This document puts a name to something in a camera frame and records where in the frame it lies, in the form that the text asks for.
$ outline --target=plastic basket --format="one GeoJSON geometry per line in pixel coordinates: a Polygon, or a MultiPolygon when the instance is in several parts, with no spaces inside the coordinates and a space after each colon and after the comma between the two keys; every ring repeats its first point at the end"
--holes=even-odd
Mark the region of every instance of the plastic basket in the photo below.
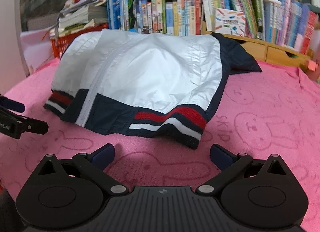
{"type": "Polygon", "coordinates": [[[63,53],[65,52],[65,50],[67,49],[67,47],[69,46],[69,44],[71,42],[73,42],[73,40],[80,36],[81,34],[87,33],[87,32],[92,32],[92,31],[102,31],[103,29],[108,28],[108,24],[102,24],[96,27],[92,27],[92,28],[87,28],[84,29],[82,31],[76,32],[76,33],[72,33],[69,35],[66,35],[64,37],[60,37],[57,39],[57,43],[55,42],[54,39],[51,39],[51,44],[52,44],[52,50],[53,50],[53,54],[56,58],[61,58],[63,53]]]}

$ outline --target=pink blanket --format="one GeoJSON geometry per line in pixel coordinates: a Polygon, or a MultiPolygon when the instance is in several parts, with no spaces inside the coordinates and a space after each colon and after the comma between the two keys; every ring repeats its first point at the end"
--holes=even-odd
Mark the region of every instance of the pink blanket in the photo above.
{"type": "Polygon", "coordinates": [[[219,109],[194,151],[167,138],[103,136],[61,121],[42,107],[51,94],[54,60],[6,94],[25,104],[24,115],[46,121],[49,132],[24,133],[20,140],[0,135],[1,184],[15,199],[45,154],[70,158],[112,143],[116,158],[106,172],[119,182],[196,187],[219,172],[209,158],[210,146],[218,143],[256,159],[280,154],[309,198],[303,228],[320,231],[320,85],[298,68],[259,64],[263,73],[229,77],[219,109]]]}

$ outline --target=screw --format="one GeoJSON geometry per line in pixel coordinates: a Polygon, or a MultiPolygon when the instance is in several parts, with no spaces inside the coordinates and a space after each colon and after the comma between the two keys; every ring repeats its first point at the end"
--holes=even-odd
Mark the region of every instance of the screw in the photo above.
{"type": "Polygon", "coordinates": [[[198,187],[198,190],[201,192],[201,193],[211,193],[214,191],[214,187],[212,187],[211,185],[201,185],[198,187]]]}
{"type": "Polygon", "coordinates": [[[114,185],[111,187],[111,192],[113,192],[114,194],[122,194],[124,193],[127,188],[123,185],[114,185]]]}

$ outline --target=zipper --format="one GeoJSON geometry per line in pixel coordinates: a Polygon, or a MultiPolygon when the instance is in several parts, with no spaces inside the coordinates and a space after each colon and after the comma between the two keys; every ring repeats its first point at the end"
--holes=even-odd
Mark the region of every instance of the zipper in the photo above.
{"type": "Polygon", "coordinates": [[[109,58],[109,59],[104,60],[104,62],[102,63],[100,69],[98,70],[95,78],[93,79],[93,81],[90,85],[89,91],[88,91],[87,96],[86,96],[84,103],[82,105],[80,114],[76,120],[76,125],[79,125],[82,127],[84,127],[86,125],[87,120],[90,115],[90,111],[91,111],[93,102],[94,102],[96,95],[99,91],[99,88],[101,86],[101,82],[104,77],[104,73],[105,73],[106,68],[108,68],[110,65],[112,65],[112,63],[116,64],[117,60],[114,61],[115,57],[121,55],[121,53],[127,52],[130,48],[135,46],[136,43],[138,41],[142,40],[143,38],[146,38],[145,34],[139,34],[139,37],[135,41],[130,39],[129,41],[121,44],[118,48],[116,48],[114,51],[112,51],[111,54],[108,56],[108,57],[111,57],[112,59],[109,58]],[[128,45],[125,50],[123,50],[124,46],[126,46],[126,44],[128,42],[132,42],[132,43],[130,45],[128,45]]]}

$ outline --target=wooden shelf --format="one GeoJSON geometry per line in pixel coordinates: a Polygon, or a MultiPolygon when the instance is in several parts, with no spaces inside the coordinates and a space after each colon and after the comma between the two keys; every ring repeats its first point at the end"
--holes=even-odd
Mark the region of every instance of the wooden shelf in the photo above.
{"type": "MultiPolygon", "coordinates": [[[[202,34],[211,34],[211,31],[206,30],[205,22],[202,23],[202,34]]],[[[241,46],[256,60],[261,60],[276,65],[300,67],[302,70],[307,69],[305,62],[307,59],[310,59],[310,57],[292,49],[259,39],[251,39],[248,37],[229,34],[224,34],[224,36],[239,40],[241,46]]]]}

